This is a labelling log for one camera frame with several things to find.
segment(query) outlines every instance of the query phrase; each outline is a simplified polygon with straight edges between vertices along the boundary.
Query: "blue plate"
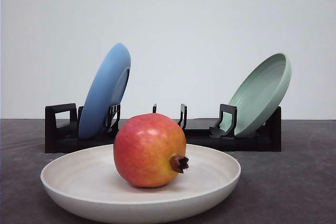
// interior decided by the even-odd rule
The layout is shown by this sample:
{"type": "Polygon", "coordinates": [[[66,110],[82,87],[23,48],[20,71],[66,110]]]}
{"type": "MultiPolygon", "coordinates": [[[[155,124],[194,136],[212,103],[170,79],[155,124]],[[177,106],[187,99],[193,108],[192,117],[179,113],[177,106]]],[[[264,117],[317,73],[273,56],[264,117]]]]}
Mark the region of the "blue plate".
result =
{"type": "Polygon", "coordinates": [[[80,138],[90,138],[103,129],[110,106],[120,104],[131,68],[130,53],[122,43],[106,55],[92,82],[79,122],[80,138]]]}

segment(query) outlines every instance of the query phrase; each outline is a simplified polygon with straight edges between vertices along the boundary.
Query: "plate rim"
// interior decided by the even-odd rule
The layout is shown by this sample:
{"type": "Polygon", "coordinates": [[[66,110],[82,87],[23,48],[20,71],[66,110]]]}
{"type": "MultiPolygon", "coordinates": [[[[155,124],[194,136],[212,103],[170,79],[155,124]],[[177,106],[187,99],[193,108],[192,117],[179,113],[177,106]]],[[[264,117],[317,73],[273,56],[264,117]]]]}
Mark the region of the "plate rim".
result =
{"type": "Polygon", "coordinates": [[[194,145],[194,144],[187,144],[187,147],[188,146],[196,146],[197,148],[205,148],[205,149],[209,149],[211,151],[214,151],[214,152],[219,152],[221,154],[224,154],[225,156],[231,158],[237,165],[238,165],[238,173],[233,177],[231,178],[228,182],[226,182],[225,184],[219,186],[219,187],[216,187],[215,189],[211,189],[211,190],[207,190],[207,191],[204,191],[200,194],[196,194],[196,195],[193,195],[193,196],[187,196],[187,197],[181,197],[181,198],[177,198],[177,199],[166,199],[166,200],[153,200],[153,201],[142,201],[142,202],[116,202],[116,201],[106,201],[106,200],[95,200],[95,199],[87,199],[87,198],[82,198],[82,197],[77,197],[77,196],[73,196],[73,195],[70,195],[68,193],[64,193],[64,192],[61,192],[57,189],[54,189],[53,187],[51,187],[46,181],[45,179],[43,178],[43,175],[45,173],[45,171],[48,169],[48,167],[54,163],[54,162],[57,162],[58,160],[68,156],[68,155],[71,155],[73,153],[77,153],[77,152],[83,152],[83,151],[87,151],[87,150],[90,150],[90,149],[94,149],[94,148],[102,148],[102,147],[107,147],[107,146],[110,146],[112,147],[113,144],[109,144],[109,145],[101,145],[101,146],[95,146],[95,147],[91,147],[91,148],[87,148],[87,149],[83,149],[83,150],[79,150],[79,151],[76,151],[76,152],[72,152],[72,153],[68,153],[68,154],[65,154],[61,157],[57,157],[56,159],[54,159],[53,161],[49,162],[41,171],[40,173],[40,180],[43,184],[43,186],[45,186],[46,188],[48,188],[48,190],[52,191],[53,193],[57,194],[57,195],[61,195],[63,197],[67,197],[67,198],[71,198],[71,199],[75,199],[75,200],[80,200],[80,201],[85,201],[85,202],[92,202],[92,203],[100,203],[100,204],[108,204],[108,205],[148,205],[148,204],[162,204],[162,203],[166,203],[166,202],[174,202],[174,201],[180,201],[180,200],[186,200],[186,199],[192,199],[192,198],[197,198],[197,197],[201,197],[201,196],[204,196],[204,195],[207,195],[207,194],[211,194],[211,193],[214,193],[216,191],[219,191],[227,186],[229,186],[230,184],[232,184],[234,181],[238,180],[240,175],[241,175],[241,171],[242,171],[242,167],[240,165],[240,163],[238,162],[237,159],[235,159],[234,157],[232,157],[231,155],[225,153],[225,152],[222,152],[222,151],[219,151],[219,150],[216,150],[216,149],[213,149],[213,148],[209,148],[209,147],[205,147],[205,146],[200,146],[200,145],[194,145]]]}

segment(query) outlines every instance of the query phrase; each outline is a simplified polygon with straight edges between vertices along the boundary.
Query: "plate rack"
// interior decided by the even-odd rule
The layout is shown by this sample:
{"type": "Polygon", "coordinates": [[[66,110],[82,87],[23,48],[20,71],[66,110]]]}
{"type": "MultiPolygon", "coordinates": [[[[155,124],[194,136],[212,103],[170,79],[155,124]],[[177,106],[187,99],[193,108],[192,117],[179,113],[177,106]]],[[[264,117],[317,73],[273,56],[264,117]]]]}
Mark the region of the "plate rack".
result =
{"type": "MultiPolygon", "coordinates": [[[[113,144],[119,130],[120,104],[109,107],[106,119],[102,122],[101,132],[89,139],[80,139],[78,127],[83,107],[77,108],[75,103],[45,107],[45,153],[71,153],[85,148],[113,144]],[[70,122],[57,127],[56,114],[70,112],[70,122]]],[[[156,113],[157,105],[152,112],[156,113]]],[[[237,125],[237,107],[220,104],[219,117],[214,125],[205,125],[202,129],[191,129],[188,126],[187,106],[181,104],[180,119],[176,120],[185,133],[187,143],[216,150],[281,152],[281,107],[277,107],[272,116],[253,136],[239,138],[234,134],[237,125]],[[227,131],[220,129],[225,113],[232,115],[231,126],[227,131]]]]}

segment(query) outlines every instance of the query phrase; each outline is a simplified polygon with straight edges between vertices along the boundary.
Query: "light blue plate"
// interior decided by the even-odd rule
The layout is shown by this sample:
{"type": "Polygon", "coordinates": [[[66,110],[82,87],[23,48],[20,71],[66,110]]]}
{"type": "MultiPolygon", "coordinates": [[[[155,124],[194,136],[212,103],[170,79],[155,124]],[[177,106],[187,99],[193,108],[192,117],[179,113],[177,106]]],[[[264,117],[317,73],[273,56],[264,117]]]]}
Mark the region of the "light blue plate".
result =
{"type": "MultiPolygon", "coordinates": [[[[279,106],[291,78],[291,64],[283,54],[263,61],[240,85],[229,105],[237,107],[236,137],[252,137],[279,106]]],[[[225,114],[221,129],[231,125],[230,114],[225,114]]]]}
{"type": "Polygon", "coordinates": [[[90,138],[103,129],[108,109],[120,104],[131,68],[130,53],[122,43],[106,55],[92,82],[79,122],[80,138],[90,138]]]}

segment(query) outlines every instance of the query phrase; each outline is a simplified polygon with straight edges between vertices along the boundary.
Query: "tabletop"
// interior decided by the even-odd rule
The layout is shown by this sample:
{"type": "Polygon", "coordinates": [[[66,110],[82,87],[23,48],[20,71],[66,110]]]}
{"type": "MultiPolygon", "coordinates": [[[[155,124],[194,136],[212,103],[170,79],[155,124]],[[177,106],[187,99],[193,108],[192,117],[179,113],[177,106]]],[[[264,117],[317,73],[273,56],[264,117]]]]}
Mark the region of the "tabletop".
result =
{"type": "MultiPolygon", "coordinates": [[[[45,192],[40,172],[63,153],[44,153],[44,120],[1,120],[1,219],[5,223],[98,222],[77,217],[45,192]]],[[[336,120],[283,120],[281,152],[226,152],[242,168],[214,208],[183,223],[335,223],[336,120]]]]}

